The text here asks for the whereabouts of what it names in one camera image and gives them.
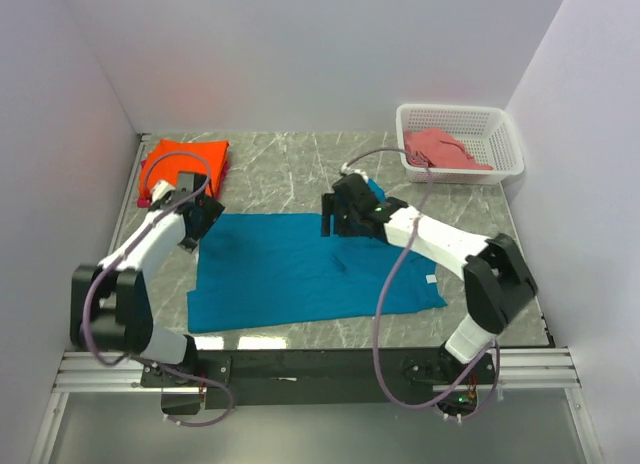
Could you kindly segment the blue t shirt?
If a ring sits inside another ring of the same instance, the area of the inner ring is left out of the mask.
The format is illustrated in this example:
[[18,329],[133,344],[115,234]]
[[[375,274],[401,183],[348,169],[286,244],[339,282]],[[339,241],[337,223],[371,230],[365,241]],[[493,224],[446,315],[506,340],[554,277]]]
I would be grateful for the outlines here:
[[221,216],[199,246],[188,331],[373,316],[400,248],[320,229],[317,213]]

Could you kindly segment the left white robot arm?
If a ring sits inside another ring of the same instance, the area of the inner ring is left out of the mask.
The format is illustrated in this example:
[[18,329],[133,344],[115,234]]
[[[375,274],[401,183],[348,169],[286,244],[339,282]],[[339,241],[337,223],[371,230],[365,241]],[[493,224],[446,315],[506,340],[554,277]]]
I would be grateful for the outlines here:
[[158,182],[143,223],[124,244],[99,263],[76,268],[70,303],[74,346],[162,363],[179,386],[197,379],[194,339],[154,321],[147,285],[175,248],[196,249],[222,215],[224,206],[206,193],[208,184],[206,175],[194,172],[180,172],[175,185]]

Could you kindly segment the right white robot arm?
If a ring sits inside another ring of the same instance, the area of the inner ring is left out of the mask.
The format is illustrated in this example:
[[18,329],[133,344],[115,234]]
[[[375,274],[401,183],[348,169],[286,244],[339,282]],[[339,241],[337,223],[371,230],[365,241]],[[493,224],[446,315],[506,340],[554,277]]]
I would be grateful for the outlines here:
[[538,294],[538,285],[516,242],[486,237],[430,218],[403,200],[379,199],[369,181],[346,174],[321,198],[321,235],[369,237],[407,248],[454,273],[464,284],[467,313],[439,358],[444,379],[460,383],[475,358]]

